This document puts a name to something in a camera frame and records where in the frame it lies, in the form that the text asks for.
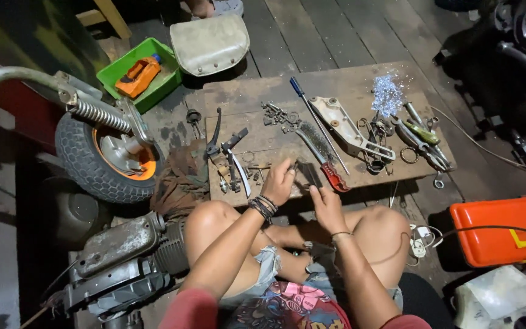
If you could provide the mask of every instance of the knee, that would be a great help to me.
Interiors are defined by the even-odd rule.
[[[394,235],[406,232],[410,233],[409,220],[396,210],[382,205],[375,205],[370,207],[372,220],[380,229],[390,232]]]
[[[213,200],[201,203],[188,215],[186,230],[221,227],[226,229],[237,219],[232,217],[232,212],[236,213],[236,210],[223,201]]]

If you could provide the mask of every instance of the hand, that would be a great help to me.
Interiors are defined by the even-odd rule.
[[[292,161],[288,158],[271,168],[261,189],[261,195],[269,198],[275,206],[281,206],[289,200],[292,193],[293,180],[296,177],[294,169],[288,170]]]
[[[314,185],[310,186],[311,199],[314,201],[316,219],[328,233],[349,232],[350,229],[344,220],[342,213],[342,202],[338,194],[333,191]]]

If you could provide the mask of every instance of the denim shorts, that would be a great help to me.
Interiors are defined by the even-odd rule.
[[[345,307],[347,296],[344,281],[334,266],[334,250],[329,247],[325,247],[324,250],[323,254],[314,256],[314,262],[306,267],[310,276],[303,282],[303,285],[322,290],[331,299],[339,301],[339,304]],[[261,264],[257,282],[242,293],[223,297],[220,301],[220,307],[236,309],[244,301],[262,296],[271,283],[276,281],[275,276],[281,267],[277,248],[272,245],[266,246],[261,249],[255,259]],[[399,287],[389,288],[387,291],[399,309],[403,310],[401,289]]]

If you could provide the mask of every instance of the orange container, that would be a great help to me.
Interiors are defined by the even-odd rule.
[[[150,86],[151,81],[160,72],[160,57],[153,54],[138,60],[121,79],[115,82],[115,88],[121,94],[135,98]]]
[[[526,228],[526,197],[453,204],[449,211],[456,228],[509,225]],[[526,262],[526,232],[475,229],[459,232],[466,261],[473,267]]]

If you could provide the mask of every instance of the coil spring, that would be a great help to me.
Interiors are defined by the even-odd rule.
[[[77,106],[68,110],[70,113],[82,116],[83,118],[101,123],[114,128],[123,133],[131,131],[131,126],[122,118],[107,112],[90,103],[78,100]]]

